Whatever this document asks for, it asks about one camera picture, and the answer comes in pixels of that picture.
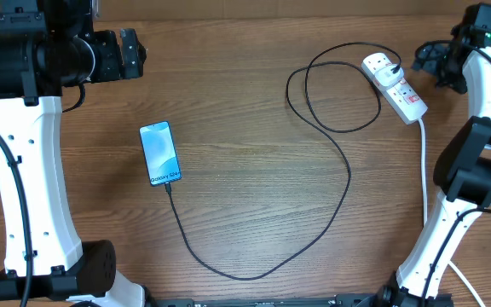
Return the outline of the Samsung Galaxy smartphone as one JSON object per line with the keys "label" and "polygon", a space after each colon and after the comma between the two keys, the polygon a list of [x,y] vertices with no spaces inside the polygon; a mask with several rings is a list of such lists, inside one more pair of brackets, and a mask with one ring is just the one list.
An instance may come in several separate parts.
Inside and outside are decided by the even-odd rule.
{"label": "Samsung Galaxy smartphone", "polygon": [[158,186],[181,180],[181,167],[169,122],[143,126],[139,134],[150,184]]}

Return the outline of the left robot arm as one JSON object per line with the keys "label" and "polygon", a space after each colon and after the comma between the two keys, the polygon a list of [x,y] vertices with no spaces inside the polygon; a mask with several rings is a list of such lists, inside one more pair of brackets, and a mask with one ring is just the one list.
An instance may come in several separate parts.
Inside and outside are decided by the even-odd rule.
{"label": "left robot arm", "polygon": [[64,88],[139,78],[146,51],[136,32],[95,31],[99,4],[0,4],[0,195],[6,256],[0,301],[74,306],[155,305],[116,266],[108,240],[82,241],[72,222],[61,160]]}

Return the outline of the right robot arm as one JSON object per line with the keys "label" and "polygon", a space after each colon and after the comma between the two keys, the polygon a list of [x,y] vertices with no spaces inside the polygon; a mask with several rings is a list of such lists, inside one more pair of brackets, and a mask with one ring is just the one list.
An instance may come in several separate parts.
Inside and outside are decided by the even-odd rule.
{"label": "right robot arm", "polygon": [[441,278],[470,226],[491,213],[491,4],[467,7],[451,34],[419,46],[413,70],[466,94],[469,118],[436,162],[436,204],[413,250],[362,306],[453,305],[450,296],[438,294]]}

